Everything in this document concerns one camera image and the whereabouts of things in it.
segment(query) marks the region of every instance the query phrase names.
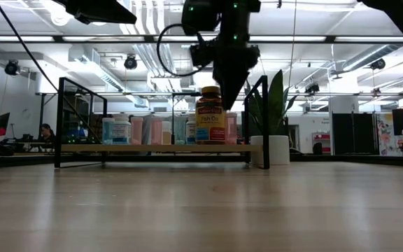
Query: wooden table surface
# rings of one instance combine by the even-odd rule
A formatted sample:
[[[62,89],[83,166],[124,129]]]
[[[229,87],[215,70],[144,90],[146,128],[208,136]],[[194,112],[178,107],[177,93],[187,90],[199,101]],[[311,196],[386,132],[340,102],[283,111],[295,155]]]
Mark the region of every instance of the wooden table surface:
[[[3,168],[0,251],[403,251],[403,168]]]

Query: white planter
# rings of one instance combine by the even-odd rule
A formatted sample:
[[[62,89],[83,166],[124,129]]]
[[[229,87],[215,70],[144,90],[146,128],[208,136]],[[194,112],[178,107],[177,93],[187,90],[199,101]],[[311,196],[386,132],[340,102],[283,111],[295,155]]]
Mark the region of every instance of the white planter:
[[[252,145],[263,145],[264,139],[262,136],[252,136]],[[288,136],[269,136],[269,153],[270,165],[289,165],[290,164],[290,147]],[[264,153],[251,153],[252,165],[264,165]]]

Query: computer monitor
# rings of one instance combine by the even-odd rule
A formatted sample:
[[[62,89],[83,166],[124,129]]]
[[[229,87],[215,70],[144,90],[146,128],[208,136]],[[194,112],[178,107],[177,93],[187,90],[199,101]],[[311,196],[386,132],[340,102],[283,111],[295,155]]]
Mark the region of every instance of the computer monitor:
[[[9,117],[10,117],[10,113],[5,113],[3,115],[0,115],[0,129],[2,128],[2,129],[7,130]]]

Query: black metal frame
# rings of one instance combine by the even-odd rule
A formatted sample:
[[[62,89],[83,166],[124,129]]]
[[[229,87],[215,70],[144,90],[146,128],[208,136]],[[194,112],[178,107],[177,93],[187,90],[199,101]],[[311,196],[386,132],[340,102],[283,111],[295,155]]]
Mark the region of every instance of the black metal frame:
[[[65,81],[70,82],[72,85],[75,85],[78,88],[81,88],[88,92],[91,95],[92,100],[94,96],[97,96],[104,101],[104,117],[107,116],[107,99],[103,98],[102,96],[88,90],[87,88],[83,87],[75,83],[68,78],[60,78],[59,80],[59,91],[58,91],[58,101],[57,101],[57,138],[55,141],[55,168],[68,168],[68,167],[61,167],[62,162],[250,162],[250,153],[245,152],[244,155],[240,156],[228,156],[228,155],[182,155],[182,156],[174,156],[174,155],[159,155],[159,156],[137,156],[137,155],[107,155],[107,153],[102,153],[101,155],[62,155],[62,128],[63,128],[63,103],[64,103],[64,86]],[[269,124],[268,124],[268,77],[261,76],[260,79],[256,82],[255,86],[252,89],[254,92],[260,85],[262,85],[262,101],[263,104],[263,124],[264,124],[264,144],[263,144],[263,154],[264,154],[264,166],[263,169],[270,168],[269,162]],[[175,96],[197,96],[200,95],[199,93],[194,92],[176,92],[172,94],[172,99],[175,99]],[[249,143],[249,133],[248,133],[248,100],[250,99],[251,95],[249,94],[245,98],[245,125],[246,134],[244,136],[245,143]],[[172,106],[172,141],[174,142],[174,107]]]

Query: wooden shelf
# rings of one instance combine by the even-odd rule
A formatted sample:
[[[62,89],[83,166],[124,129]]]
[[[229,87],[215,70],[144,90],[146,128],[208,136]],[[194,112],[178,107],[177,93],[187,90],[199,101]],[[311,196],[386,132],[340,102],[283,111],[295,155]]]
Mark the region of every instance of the wooden shelf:
[[[200,153],[240,153],[262,151],[257,145],[103,145],[103,144],[63,144],[62,152],[77,151],[152,151],[152,152],[200,152]]]

